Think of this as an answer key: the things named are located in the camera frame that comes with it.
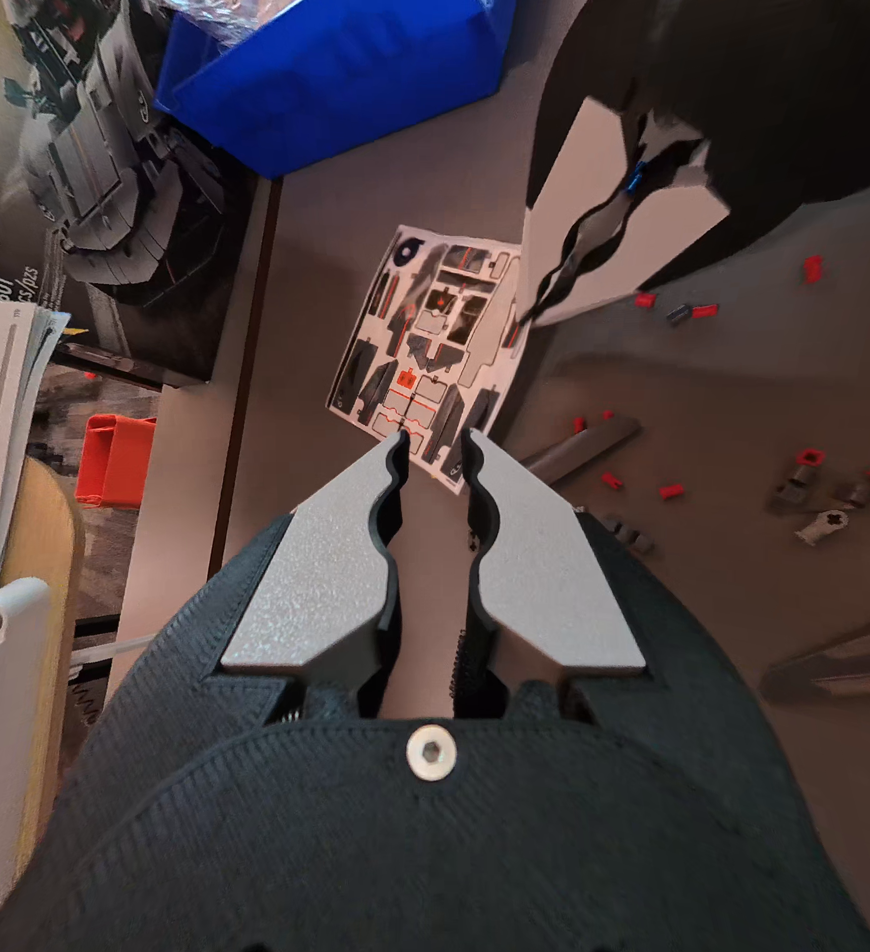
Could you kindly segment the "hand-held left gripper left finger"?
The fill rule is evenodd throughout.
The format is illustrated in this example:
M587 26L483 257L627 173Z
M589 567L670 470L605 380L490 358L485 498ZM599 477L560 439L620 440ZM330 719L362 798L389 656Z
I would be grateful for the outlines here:
M397 566L409 438L397 430L288 517L220 660L239 675L333 684L375 718L401 646Z

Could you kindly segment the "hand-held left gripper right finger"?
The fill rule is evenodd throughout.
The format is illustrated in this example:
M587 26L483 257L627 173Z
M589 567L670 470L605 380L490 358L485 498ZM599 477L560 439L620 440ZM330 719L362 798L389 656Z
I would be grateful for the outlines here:
M524 684L546 684L562 699L578 680L645 673L588 518L480 431L464 430L462 463L478 550L454 661L454 717L499 718Z

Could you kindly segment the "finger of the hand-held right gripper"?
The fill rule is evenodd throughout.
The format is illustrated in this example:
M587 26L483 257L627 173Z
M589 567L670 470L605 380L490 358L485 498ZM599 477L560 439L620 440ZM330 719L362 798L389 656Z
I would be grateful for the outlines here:
M701 137L645 137L645 281L620 300L644 291L662 268L727 218L727 205L709 184L707 150Z
M519 318L551 327L638 291L645 281L645 175L623 184L645 157L644 114L587 97L524 208Z

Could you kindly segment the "sticker sheet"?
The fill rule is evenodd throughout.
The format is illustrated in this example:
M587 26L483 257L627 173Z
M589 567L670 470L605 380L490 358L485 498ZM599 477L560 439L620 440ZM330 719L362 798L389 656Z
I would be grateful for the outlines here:
M410 461L465 490L461 433L488 433L526 331L522 249L402 225L381 259L326 399L376 440L407 433Z

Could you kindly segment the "toy car set box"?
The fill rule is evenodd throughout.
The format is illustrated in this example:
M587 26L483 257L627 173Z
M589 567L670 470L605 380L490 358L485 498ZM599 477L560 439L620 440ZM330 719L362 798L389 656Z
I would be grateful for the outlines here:
M158 104L158 2L0 1L0 303L70 316L62 362L211 380L257 177Z

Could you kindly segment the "small grey connector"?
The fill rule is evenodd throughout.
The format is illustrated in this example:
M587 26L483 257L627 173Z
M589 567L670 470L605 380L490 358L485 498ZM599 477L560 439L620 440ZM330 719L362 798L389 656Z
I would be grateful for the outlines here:
M613 514L597 517L598 522L608 533L628 551L638 556L649 556L656 552L656 542L643 530L634 527L627 519Z

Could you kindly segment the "grey curved panel piece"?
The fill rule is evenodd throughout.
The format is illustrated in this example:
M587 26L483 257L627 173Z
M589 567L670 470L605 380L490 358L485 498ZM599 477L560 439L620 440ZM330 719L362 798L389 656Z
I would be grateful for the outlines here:
M560 443L521 460L529 472L547 485L554 485L604 457L642 431L641 422L627 415L614 415L582 429Z

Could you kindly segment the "scattered red pins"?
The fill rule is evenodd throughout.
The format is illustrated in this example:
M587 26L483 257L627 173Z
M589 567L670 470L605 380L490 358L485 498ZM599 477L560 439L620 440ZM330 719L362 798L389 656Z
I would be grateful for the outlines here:
M639 462L608 463L611 492L766 506L795 456L825 452L803 511L870 506L870 252L738 257L663 289L659 310L585 318L607 410L636 417Z

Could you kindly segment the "orange plastic crate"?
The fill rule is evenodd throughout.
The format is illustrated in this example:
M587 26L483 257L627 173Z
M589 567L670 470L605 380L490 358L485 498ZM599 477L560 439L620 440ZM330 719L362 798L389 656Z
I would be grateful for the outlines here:
M75 488L79 504L140 509L156 422L108 413L88 419Z

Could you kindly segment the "grey axle connector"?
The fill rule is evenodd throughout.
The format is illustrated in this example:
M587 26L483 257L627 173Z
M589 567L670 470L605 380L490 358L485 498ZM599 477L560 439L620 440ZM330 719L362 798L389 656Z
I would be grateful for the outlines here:
M819 481L825 452L815 447L801 450L768 497L766 508L776 514L803 511Z
M816 546L849 525L849 514L844 509L827 509L814 515L794 536L808 546Z

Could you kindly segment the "blue plastic bin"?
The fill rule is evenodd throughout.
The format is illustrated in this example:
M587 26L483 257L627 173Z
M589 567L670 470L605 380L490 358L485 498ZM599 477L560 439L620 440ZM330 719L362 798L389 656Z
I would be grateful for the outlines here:
M295 2L228 49L177 15L155 104L272 180L494 94L515 8Z

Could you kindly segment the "cream book stand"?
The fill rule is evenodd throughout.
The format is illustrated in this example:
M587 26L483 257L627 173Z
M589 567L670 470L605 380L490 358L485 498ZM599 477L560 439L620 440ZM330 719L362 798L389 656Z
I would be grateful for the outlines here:
M0 570L0 906L48 825L59 787L66 673L84 522L26 457Z

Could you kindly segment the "crumpled clear plastic bags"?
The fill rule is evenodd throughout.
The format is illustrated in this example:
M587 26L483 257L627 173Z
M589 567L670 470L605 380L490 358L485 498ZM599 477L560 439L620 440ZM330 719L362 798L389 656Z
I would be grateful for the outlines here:
M271 9L282 2L270 1L160 1L162 6L183 13L192 20L213 23L230 30L255 30L273 16Z

